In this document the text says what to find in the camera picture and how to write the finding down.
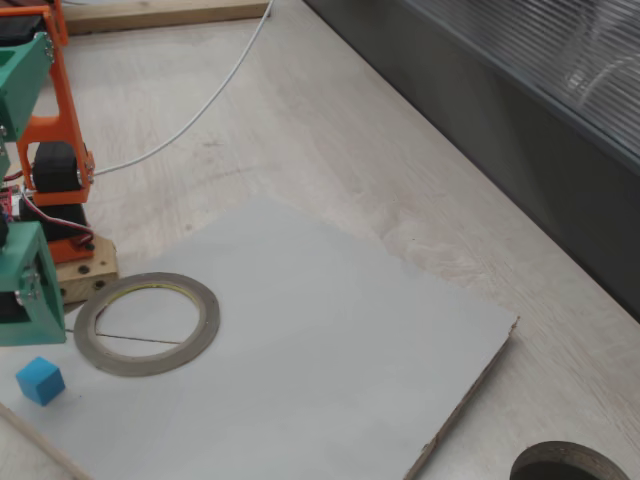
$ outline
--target white cable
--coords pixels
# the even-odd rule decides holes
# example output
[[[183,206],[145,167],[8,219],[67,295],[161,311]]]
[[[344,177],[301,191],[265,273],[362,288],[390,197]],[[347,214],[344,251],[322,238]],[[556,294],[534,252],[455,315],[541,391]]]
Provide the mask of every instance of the white cable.
[[[264,15],[262,16],[262,19],[260,20],[260,23],[258,24],[258,27],[256,28],[256,31],[251,36],[251,39],[249,40],[249,43],[247,44],[245,49],[242,51],[242,54],[240,55],[240,58],[238,59],[236,64],[233,66],[233,68],[231,69],[231,71],[229,72],[227,77],[223,80],[222,84],[220,84],[220,86],[215,91],[215,93],[213,95],[211,95],[209,100],[207,100],[207,102],[202,106],[202,108],[198,111],[198,113],[196,113],[194,115],[194,117],[191,120],[189,120],[184,127],[182,127],[176,134],[174,134],[171,138],[166,140],[164,143],[161,143],[160,145],[158,145],[154,149],[149,150],[147,153],[139,156],[138,158],[135,158],[135,159],[133,159],[133,160],[131,160],[129,162],[121,163],[120,165],[115,165],[113,167],[107,167],[107,168],[103,168],[102,170],[97,170],[95,172],[95,175],[102,175],[104,173],[115,172],[116,170],[120,170],[122,168],[127,168],[127,167],[130,167],[131,165],[135,165],[136,163],[140,163],[143,160],[146,160],[147,158],[155,155],[156,153],[160,152],[161,150],[163,150],[166,147],[168,147],[169,145],[171,145],[178,138],[180,138],[187,130],[189,130],[189,128],[191,128],[193,126],[193,124],[196,123],[196,121],[198,121],[198,119],[202,116],[202,114],[207,111],[207,109],[211,106],[213,101],[216,98],[218,98],[218,95],[220,95],[220,93],[222,93],[224,88],[227,86],[227,84],[231,81],[233,76],[238,71],[238,68],[240,68],[240,65],[242,65],[242,62],[244,61],[244,59],[246,58],[247,54],[251,50],[251,47],[253,47],[253,44],[256,41],[256,38],[258,38],[258,34],[262,30],[262,27],[264,26],[264,22],[267,19],[267,17],[269,16],[269,12],[271,11],[271,7],[273,6],[273,2],[274,1],[275,0],[270,0],[269,1],[269,5],[267,5],[267,9],[264,11]]]

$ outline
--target blue cube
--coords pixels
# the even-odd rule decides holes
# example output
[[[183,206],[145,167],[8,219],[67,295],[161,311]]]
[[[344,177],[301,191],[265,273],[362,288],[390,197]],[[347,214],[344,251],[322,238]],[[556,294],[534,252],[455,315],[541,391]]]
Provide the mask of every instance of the blue cube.
[[[42,357],[32,360],[16,378],[24,396],[43,407],[64,390],[60,369]]]

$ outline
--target green robot arm part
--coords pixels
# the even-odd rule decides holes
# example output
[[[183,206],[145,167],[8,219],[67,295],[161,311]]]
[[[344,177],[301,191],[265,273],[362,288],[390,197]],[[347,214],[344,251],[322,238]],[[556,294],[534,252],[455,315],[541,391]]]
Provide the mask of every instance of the green robot arm part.
[[[27,43],[0,47],[0,174],[11,164],[5,142],[20,139],[51,68],[51,43],[38,32]],[[62,343],[62,297],[37,222],[8,222],[0,245],[0,346]]]

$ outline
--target circular hole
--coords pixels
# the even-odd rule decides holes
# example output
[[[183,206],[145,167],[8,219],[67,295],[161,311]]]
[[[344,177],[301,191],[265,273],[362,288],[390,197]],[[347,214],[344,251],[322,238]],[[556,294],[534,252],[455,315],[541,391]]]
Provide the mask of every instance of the circular hole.
[[[185,341],[198,326],[198,317],[198,308],[189,297],[168,288],[142,288],[109,304],[98,317],[96,332],[109,350],[142,357]]]
[[[511,469],[511,480],[629,480],[604,455],[569,442],[527,448]]]

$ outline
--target red wire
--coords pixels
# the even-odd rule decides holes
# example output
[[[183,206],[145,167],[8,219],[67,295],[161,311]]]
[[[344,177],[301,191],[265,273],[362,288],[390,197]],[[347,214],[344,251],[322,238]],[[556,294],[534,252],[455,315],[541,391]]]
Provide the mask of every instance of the red wire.
[[[22,170],[20,170],[19,172],[14,173],[13,175],[7,175],[6,177],[4,177],[4,181],[5,182],[12,182],[13,180],[17,180],[22,176]]]
[[[24,203],[27,206],[27,208],[29,208],[29,210],[31,210],[32,212],[34,212],[36,215],[38,215],[40,218],[43,218],[47,222],[55,223],[56,225],[62,225],[64,227],[73,228],[75,230],[79,230],[81,232],[88,233],[89,235],[85,236],[85,238],[83,238],[80,241],[80,245],[84,245],[84,244],[90,242],[91,240],[93,240],[93,230],[91,230],[89,227],[85,227],[84,225],[80,225],[80,224],[69,225],[65,221],[61,221],[61,219],[49,217],[44,212],[41,212],[37,207],[32,205],[31,202],[26,199],[26,197],[25,197],[25,202]]]

